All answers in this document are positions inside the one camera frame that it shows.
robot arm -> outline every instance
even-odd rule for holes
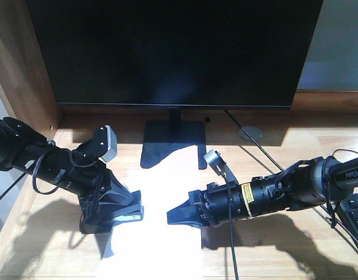
[[[0,120],[0,171],[12,168],[33,176],[33,187],[40,194],[58,188],[78,196],[82,233],[110,232],[116,222],[142,219],[140,191],[129,192],[106,168],[105,162],[117,155],[117,137],[108,126],[98,128],[91,140],[75,150],[61,149],[14,118]],[[40,192],[36,178],[55,185]]]
[[[245,219],[287,209],[298,211],[329,201],[341,201],[358,187],[358,158],[340,163],[334,157],[301,160],[281,173],[254,177],[239,184],[220,154],[205,159],[226,184],[210,183],[189,192],[189,200],[168,211],[169,224],[219,226],[229,220],[229,192],[233,219]]]

wall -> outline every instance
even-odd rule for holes
[[[0,99],[0,118],[6,117],[8,115],[5,110],[3,103]],[[10,172],[1,172],[0,171],[0,195],[21,175],[21,172],[18,170],[11,170]],[[24,179],[19,182],[19,184],[14,187],[1,201],[0,201],[0,230],[3,227],[3,223],[6,221],[10,210],[12,209],[16,198],[19,194],[20,189],[22,188]]]
[[[324,0],[298,89],[358,89],[358,0]]]

warning label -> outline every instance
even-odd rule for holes
[[[250,183],[242,184],[241,185],[241,192],[243,193],[243,198],[245,202],[245,206],[248,210],[249,216],[251,216],[251,212],[249,209],[249,203],[254,201],[253,192],[251,190]]]

cable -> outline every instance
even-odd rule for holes
[[[339,152],[339,151],[344,151],[344,152],[352,152],[352,153],[356,153],[358,155],[358,152],[356,150],[349,150],[349,149],[335,149],[332,153],[332,156],[335,155],[336,152]]]
[[[230,237],[231,237],[231,252],[232,252],[232,262],[233,262],[233,270],[235,272],[235,279],[238,280],[238,271],[237,271],[237,261],[235,254],[235,241],[233,237],[233,223],[232,223],[232,208],[231,208],[231,190],[228,183],[226,183],[227,192],[228,192],[228,214],[229,214],[229,224],[230,224]]]
[[[87,164],[87,165],[78,165],[75,163],[74,159],[73,159],[73,154],[72,154],[72,151],[69,150],[69,149],[66,149],[66,151],[68,152],[69,154],[69,158],[70,158],[70,162],[71,164],[74,166],[74,167],[81,167],[81,168],[87,168],[87,167],[92,167],[96,164],[96,161],[94,160],[93,162],[91,162],[90,164]]]
[[[326,209],[326,207],[324,207],[323,205],[319,205],[327,214],[329,214],[328,210]],[[342,227],[344,229],[344,231],[346,231],[346,233],[354,240],[355,243],[358,244],[358,240],[355,238],[355,236],[347,229],[347,227],[339,220],[337,220],[337,224],[340,225],[340,227]]]
[[[335,209],[333,209],[331,202],[329,200],[329,197],[330,197],[329,192],[330,192],[330,188],[331,188],[330,181],[329,181],[329,178],[325,174],[325,169],[327,168],[327,164],[331,159],[334,159],[334,157],[328,156],[323,162],[322,169],[321,169],[321,183],[322,183],[322,187],[323,187],[323,193],[325,194],[325,205],[327,207],[327,212],[331,216],[331,218],[330,218],[331,228],[334,228],[338,222],[338,220],[336,219],[336,211],[339,207],[339,203],[337,202]]]
[[[262,146],[241,126],[241,124],[233,117],[233,115],[231,115],[230,112],[228,112],[228,110],[224,110],[224,112],[226,112],[226,114],[238,125],[238,127],[243,131],[243,133],[245,133],[246,136],[248,136],[249,139],[253,141],[253,143],[262,151],[262,153],[264,153],[265,156],[268,157],[268,159],[269,159],[278,169],[280,169],[280,171],[284,171],[284,168],[282,168],[282,167],[268,154],[268,152],[266,152],[266,150],[265,150],[264,148],[262,148]]]
[[[291,166],[289,166],[287,169],[281,171],[275,180],[275,188],[278,190],[279,183],[281,182],[282,178],[285,177],[286,175],[290,174],[291,172],[295,171],[296,169],[298,169],[298,167],[300,165],[309,165],[311,163],[312,163],[312,160],[300,160],[300,161],[292,164]]]
[[[34,171],[33,171],[33,189],[35,192],[37,192],[38,194],[44,194],[44,195],[48,195],[48,194],[53,194],[59,187],[56,186],[54,187],[52,190],[50,191],[47,191],[47,192],[41,192],[39,189],[38,189],[38,186],[37,186],[37,176],[38,176],[38,171],[39,171],[39,168],[41,166],[41,163],[44,159],[44,157],[55,147],[55,145],[53,143],[50,143],[50,148],[47,149],[46,152],[44,152],[37,160],[37,163],[35,164],[35,167],[34,167]]]
[[[20,177],[17,178],[16,181],[13,182],[12,185],[9,186],[9,188],[7,188],[3,194],[0,196],[0,200],[2,200],[2,198],[26,175],[26,173],[22,173],[20,175]]]

monitor base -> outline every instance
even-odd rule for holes
[[[197,146],[198,169],[206,169],[205,125],[200,121],[148,121],[145,127],[142,168],[151,168],[172,152],[192,145]]]

